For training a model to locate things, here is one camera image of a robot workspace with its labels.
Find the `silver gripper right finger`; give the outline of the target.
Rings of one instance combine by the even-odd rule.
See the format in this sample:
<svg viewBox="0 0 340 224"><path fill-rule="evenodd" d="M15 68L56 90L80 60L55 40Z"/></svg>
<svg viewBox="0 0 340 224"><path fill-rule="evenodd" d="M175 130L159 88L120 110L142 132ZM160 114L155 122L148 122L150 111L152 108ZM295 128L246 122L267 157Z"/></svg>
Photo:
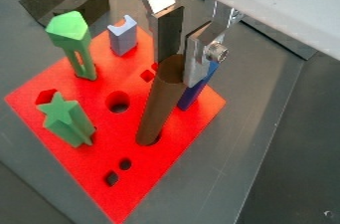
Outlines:
<svg viewBox="0 0 340 224"><path fill-rule="evenodd" d="M207 76L210 63L220 64L228 54L223 45L230 27L244 14L216 0L204 0L207 21L186 35L183 82L192 88Z"/></svg>

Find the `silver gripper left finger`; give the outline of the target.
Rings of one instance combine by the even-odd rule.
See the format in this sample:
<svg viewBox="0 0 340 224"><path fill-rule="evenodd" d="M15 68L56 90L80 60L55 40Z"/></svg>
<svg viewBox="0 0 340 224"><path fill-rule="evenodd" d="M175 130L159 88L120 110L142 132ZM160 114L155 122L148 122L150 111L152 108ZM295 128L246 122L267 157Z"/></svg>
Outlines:
<svg viewBox="0 0 340 224"><path fill-rule="evenodd" d="M143 0L154 33L155 60L160 63L178 53L183 23L183 7L175 0Z"/></svg>

